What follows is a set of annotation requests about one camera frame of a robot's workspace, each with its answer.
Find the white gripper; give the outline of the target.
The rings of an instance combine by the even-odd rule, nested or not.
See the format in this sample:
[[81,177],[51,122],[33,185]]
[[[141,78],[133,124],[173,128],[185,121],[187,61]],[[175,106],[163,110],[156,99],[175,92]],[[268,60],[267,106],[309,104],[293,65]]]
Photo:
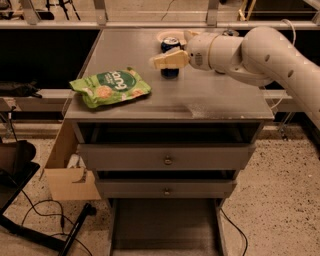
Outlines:
[[241,63],[242,37],[185,30],[184,39],[187,52],[176,50],[159,54],[153,58],[153,66],[156,69],[180,69],[190,63],[195,69],[226,72]]

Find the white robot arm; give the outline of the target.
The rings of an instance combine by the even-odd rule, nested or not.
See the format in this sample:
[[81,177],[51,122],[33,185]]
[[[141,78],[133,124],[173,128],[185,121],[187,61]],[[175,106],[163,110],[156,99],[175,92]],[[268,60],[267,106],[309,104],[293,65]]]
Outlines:
[[174,47],[150,59],[156,69],[187,65],[215,70],[245,84],[262,87],[275,81],[320,128],[320,67],[303,56],[278,30],[256,27],[243,37],[184,33],[183,49]]

